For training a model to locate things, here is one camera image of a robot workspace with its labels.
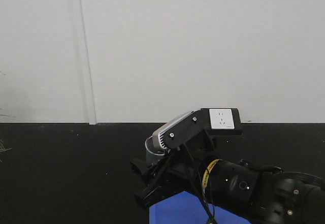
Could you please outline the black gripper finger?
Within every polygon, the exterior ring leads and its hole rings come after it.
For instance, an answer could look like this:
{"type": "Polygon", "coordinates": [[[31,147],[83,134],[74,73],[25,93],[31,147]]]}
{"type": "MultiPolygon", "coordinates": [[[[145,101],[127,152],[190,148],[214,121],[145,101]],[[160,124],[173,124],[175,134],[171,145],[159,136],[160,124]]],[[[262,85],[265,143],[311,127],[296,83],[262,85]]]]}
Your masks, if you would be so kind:
{"type": "Polygon", "coordinates": [[[156,176],[158,161],[146,162],[135,158],[130,162],[131,170],[141,178],[153,178],[156,176]]]}
{"type": "Polygon", "coordinates": [[[170,180],[155,179],[143,190],[134,193],[136,203],[142,208],[149,208],[178,193],[178,185],[170,180]]]}

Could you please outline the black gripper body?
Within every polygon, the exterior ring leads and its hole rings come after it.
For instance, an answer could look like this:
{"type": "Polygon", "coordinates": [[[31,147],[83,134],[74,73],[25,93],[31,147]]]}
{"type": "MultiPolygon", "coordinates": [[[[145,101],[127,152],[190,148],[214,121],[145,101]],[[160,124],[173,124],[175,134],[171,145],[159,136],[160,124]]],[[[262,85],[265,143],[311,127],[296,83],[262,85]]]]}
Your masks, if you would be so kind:
{"type": "Polygon", "coordinates": [[[185,144],[161,159],[156,166],[156,179],[170,180],[178,185],[178,193],[188,191],[200,199],[206,197],[208,163],[217,158],[216,147],[203,129],[185,144]]]}

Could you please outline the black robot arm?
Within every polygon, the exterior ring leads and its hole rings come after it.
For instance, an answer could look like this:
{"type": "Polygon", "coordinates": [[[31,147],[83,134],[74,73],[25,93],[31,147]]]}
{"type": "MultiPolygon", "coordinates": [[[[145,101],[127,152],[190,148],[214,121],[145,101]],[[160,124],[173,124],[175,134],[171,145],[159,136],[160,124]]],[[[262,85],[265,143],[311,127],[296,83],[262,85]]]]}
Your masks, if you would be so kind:
{"type": "Polygon", "coordinates": [[[244,159],[225,161],[205,130],[152,163],[132,160],[131,169],[145,183],[135,193],[143,208],[186,191],[198,198],[209,223],[216,223],[210,206],[250,223],[324,223],[323,179],[244,159]]]}

